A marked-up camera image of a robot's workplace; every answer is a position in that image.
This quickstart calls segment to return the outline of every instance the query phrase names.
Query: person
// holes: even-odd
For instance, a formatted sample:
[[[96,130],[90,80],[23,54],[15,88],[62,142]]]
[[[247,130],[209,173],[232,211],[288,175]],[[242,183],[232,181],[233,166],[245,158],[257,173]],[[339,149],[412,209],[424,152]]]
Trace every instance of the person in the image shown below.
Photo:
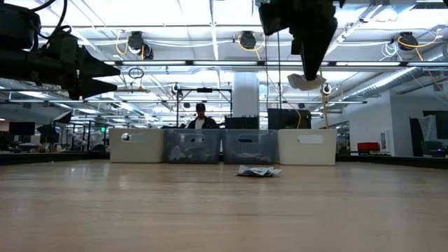
[[[188,129],[218,129],[215,120],[205,116],[205,104],[196,104],[197,117],[188,125]]]

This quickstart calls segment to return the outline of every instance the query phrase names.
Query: white bin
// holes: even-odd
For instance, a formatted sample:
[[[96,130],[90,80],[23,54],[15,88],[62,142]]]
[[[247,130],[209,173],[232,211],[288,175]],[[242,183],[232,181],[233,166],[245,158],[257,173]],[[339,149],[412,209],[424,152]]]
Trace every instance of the white bin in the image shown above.
[[[280,129],[281,165],[335,165],[336,129]]]
[[[111,162],[163,162],[164,137],[163,129],[110,129]]]

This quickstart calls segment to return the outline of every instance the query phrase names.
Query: wall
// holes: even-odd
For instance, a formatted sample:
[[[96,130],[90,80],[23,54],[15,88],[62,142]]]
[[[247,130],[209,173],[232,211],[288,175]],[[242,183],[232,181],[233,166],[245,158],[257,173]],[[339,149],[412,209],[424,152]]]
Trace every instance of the wall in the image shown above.
[[[439,98],[448,102],[448,98],[444,95],[440,95]],[[426,95],[419,95],[418,92],[393,95],[391,105],[395,154],[403,157],[413,156],[409,118],[421,118],[423,111],[448,111],[448,104],[434,98],[430,92]]]
[[[378,98],[366,99],[367,104],[348,105],[342,114],[330,114],[330,125],[349,121],[352,151],[358,150],[360,142],[380,142],[381,132],[388,131],[390,154],[395,155],[390,92],[380,95]],[[325,120],[312,120],[311,124],[312,128],[325,127]]]

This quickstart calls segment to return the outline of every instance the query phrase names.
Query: computer monitor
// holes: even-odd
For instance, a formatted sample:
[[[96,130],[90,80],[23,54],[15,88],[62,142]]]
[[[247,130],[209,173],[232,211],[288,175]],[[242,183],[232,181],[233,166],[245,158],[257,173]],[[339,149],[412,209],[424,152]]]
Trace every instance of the computer monitor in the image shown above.
[[[301,116],[299,127],[298,112]],[[311,129],[311,113],[308,110],[269,108],[267,117],[270,130]]]
[[[35,122],[9,122],[11,136],[34,136],[35,131]]]

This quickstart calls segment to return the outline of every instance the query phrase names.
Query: table surface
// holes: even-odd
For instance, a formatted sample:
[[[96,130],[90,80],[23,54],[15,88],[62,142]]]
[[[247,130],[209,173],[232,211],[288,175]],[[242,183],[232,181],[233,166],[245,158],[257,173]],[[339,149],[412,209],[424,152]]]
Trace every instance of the table surface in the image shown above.
[[[381,164],[0,167],[0,251],[446,251],[448,171]]]

